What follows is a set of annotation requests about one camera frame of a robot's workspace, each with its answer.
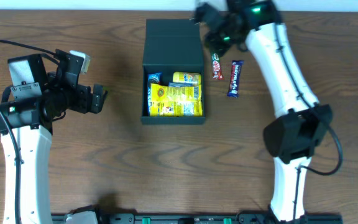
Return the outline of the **purple Dairy Milk bar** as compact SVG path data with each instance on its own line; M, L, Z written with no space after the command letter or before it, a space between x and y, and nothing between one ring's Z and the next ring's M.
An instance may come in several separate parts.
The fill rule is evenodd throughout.
M243 60L233 60L231 67L231 79L227 96L237 98L239 96L239 78L241 75Z

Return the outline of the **KitKat chocolate bar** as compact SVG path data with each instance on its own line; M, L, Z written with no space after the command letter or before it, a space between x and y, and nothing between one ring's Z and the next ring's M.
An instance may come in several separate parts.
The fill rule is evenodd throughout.
M221 63L218 54L212 53L211 58L212 58L213 79L222 80L223 73L221 70Z

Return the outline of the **yellow Mentos gum bottle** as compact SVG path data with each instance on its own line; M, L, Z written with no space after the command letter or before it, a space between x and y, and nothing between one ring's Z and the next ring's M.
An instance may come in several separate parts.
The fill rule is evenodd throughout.
M200 85L201 84L201 75L199 73L175 72L173 74L172 81L174 83Z

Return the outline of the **black box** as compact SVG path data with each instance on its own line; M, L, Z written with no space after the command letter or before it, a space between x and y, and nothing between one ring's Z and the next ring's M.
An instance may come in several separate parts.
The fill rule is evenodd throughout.
M147 19L143 54L143 90L141 123L203 124L202 116L150 116L148 110L148 76L161 73L160 84L172 82L175 72L199 73L204 80L204 55L200 27L189 19Z

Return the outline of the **yellow snack bag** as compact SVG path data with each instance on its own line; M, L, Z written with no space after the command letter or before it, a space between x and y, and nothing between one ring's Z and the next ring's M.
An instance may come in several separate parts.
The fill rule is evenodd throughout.
M202 116L201 85L169 87L158 84L150 86L150 116Z

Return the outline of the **blue Eclipse mint pack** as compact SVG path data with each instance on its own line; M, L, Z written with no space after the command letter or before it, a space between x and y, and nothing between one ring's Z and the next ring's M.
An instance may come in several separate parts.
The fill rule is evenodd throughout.
M168 84L169 87L187 87L187 86L194 86L191 83L175 83L175 82L170 82Z

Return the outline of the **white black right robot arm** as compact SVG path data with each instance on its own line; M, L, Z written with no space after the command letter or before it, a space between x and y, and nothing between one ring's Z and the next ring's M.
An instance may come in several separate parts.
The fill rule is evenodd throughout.
M272 1L228 1L226 15L198 4L194 20L209 27L204 41L222 57L244 45L258 63L272 97L275 120L263 130L275 180L269 205L274 223L312 223L303 206L306 173L333 114L320 105L291 50L287 28Z

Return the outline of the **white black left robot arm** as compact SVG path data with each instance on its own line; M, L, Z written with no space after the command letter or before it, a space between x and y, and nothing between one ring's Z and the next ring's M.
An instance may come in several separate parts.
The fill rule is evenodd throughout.
M90 56L75 50L56 50L51 61L57 70L46 72L46 54L32 54L7 61L12 86L0 104L0 135L6 180L4 223L52 223L48 159L53 122L66 110L101 112L107 92L102 85L80 85Z

